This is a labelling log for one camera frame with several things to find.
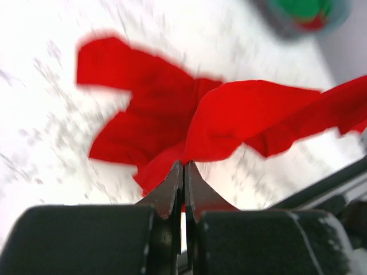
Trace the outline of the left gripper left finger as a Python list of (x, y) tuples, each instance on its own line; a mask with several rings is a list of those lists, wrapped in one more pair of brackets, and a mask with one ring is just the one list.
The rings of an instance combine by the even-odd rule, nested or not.
[(181, 254), (182, 164), (175, 162), (163, 182), (137, 203), (150, 206), (149, 242), (143, 274), (177, 274)]

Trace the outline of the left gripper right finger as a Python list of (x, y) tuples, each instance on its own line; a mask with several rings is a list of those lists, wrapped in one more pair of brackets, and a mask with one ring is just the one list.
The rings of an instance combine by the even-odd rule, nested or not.
[(197, 262), (197, 225), (204, 211), (237, 211), (238, 208), (227, 202), (200, 175), (195, 162), (189, 162), (184, 170), (184, 196), (186, 211), (186, 258), (192, 274)]

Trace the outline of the blue plastic basin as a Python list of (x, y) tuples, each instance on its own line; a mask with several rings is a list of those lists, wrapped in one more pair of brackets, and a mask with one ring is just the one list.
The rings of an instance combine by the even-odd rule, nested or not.
[(269, 28), (285, 40), (332, 32), (351, 12), (349, 1), (338, 0), (263, 0), (251, 4)]

